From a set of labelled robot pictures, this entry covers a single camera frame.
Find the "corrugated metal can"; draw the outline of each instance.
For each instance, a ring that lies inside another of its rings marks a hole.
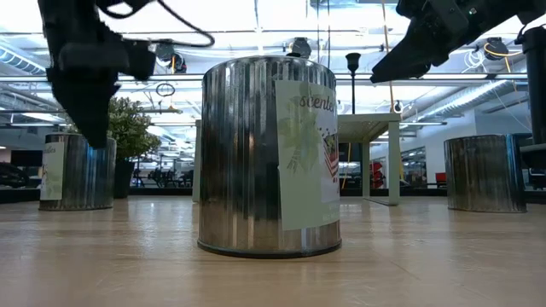
[[[335,76],[329,69],[294,57],[241,58],[205,74],[198,243],[208,251],[293,258],[340,246],[339,220],[320,227],[282,229],[276,117],[279,80],[319,84],[335,91]],[[331,102],[335,108],[337,102]]]
[[[462,137],[444,149],[450,209],[526,212],[517,136]]]
[[[107,139],[107,146],[94,149],[82,135],[50,134],[46,147],[58,143],[62,155],[62,194],[59,200],[40,200],[44,211],[84,211],[112,208],[113,174],[116,141]]]

